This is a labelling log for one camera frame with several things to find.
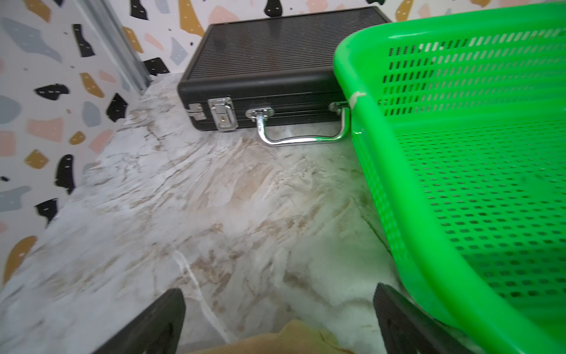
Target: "tan pants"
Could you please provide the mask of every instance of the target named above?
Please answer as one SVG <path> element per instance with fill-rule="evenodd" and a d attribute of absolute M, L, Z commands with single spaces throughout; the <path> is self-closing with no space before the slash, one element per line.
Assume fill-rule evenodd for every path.
<path fill-rule="evenodd" d="M 340 348 L 327 330 L 314 330 L 294 319 L 279 333 L 262 334 L 192 354 L 354 354 Z"/>

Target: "black wall shape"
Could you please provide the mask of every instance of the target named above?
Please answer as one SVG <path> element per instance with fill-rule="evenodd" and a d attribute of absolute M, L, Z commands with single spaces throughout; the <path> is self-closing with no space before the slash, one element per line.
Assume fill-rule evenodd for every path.
<path fill-rule="evenodd" d="M 39 203 L 35 207 L 37 213 L 47 219 L 47 224 L 45 224 L 45 227 L 47 227 L 47 225 L 49 225 L 51 220 L 53 220 L 53 218 L 57 214 L 57 198 Z"/>
<path fill-rule="evenodd" d="M 147 11 L 140 0 L 130 0 L 130 16 L 147 20 Z"/>
<path fill-rule="evenodd" d="M 126 118 L 127 107 L 128 102 L 124 101 L 122 96 L 116 93 L 106 109 L 106 115 L 111 121 L 116 122 L 120 118 Z"/>
<path fill-rule="evenodd" d="M 65 155 L 59 160 L 57 172 L 55 174 L 55 186 L 63 187 L 67 190 L 67 194 L 71 194 L 75 189 L 75 179 L 72 173 L 72 164 L 74 157 Z"/>
<path fill-rule="evenodd" d="M 283 15 L 283 7 L 281 6 L 281 1 L 279 0 L 267 0 L 263 13 L 269 17 L 279 17 Z"/>
<path fill-rule="evenodd" d="M 157 74 L 167 74 L 169 72 L 169 69 L 167 69 L 161 58 L 153 58 L 146 60 L 143 63 L 149 73 L 153 76 L 157 76 Z"/>
<path fill-rule="evenodd" d="M 72 31 L 75 34 L 76 43 L 79 46 L 80 56 L 91 57 L 95 54 L 92 50 L 91 44 L 83 37 L 83 28 L 81 24 L 72 25 Z"/>
<path fill-rule="evenodd" d="M 57 101 L 60 95 L 68 95 L 69 88 L 63 84 L 53 84 L 36 88 L 34 91 L 45 99 Z"/>

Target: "metal latch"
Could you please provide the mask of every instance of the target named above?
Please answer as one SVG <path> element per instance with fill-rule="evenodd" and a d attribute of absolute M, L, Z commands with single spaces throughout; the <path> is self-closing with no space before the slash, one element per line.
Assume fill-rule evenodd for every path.
<path fill-rule="evenodd" d="M 238 127 L 236 112 L 230 97 L 210 99 L 208 100 L 208 106 L 211 109 L 212 118 L 218 130 L 229 131 Z"/>
<path fill-rule="evenodd" d="M 200 103 L 189 103 L 187 113 L 189 117 L 194 118 L 196 121 L 204 121 L 207 119 L 203 111 L 203 105 Z"/>

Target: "white tape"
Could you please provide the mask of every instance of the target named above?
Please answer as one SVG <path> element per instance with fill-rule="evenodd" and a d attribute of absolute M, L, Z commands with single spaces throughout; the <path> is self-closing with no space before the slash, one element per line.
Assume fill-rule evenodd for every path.
<path fill-rule="evenodd" d="M 191 267 L 188 265 L 187 258 L 177 251 L 173 251 L 173 259 L 179 265 L 179 269 L 181 269 L 181 273 L 184 275 L 188 275 L 189 279 L 193 282 L 194 286 L 196 287 L 196 298 L 187 296 L 189 298 L 194 298 L 200 303 L 200 307 L 203 310 L 203 315 L 206 317 L 208 322 L 216 329 L 216 331 L 220 334 L 224 342 L 226 343 L 234 343 L 238 338 L 224 325 L 224 323 L 216 317 L 210 306 L 208 306 L 207 302 L 203 298 L 203 294 L 200 291 L 199 281 L 196 279 L 195 275 L 193 274 Z"/>
<path fill-rule="evenodd" d="M 365 95 L 366 95 L 365 92 L 359 92 L 359 91 L 352 93 L 350 99 L 348 100 L 348 105 L 350 106 L 350 109 L 354 109 L 356 102 L 358 102 L 358 97 L 362 97 Z"/>

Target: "briefcase latch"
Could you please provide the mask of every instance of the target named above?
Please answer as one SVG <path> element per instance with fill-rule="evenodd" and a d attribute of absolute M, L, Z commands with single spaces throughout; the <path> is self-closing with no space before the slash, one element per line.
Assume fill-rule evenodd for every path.
<path fill-rule="evenodd" d="M 211 109 L 212 118 L 218 130 L 230 131 L 238 127 L 236 112 L 230 97 L 210 99 L 208 100 L 208 106 Z"/>

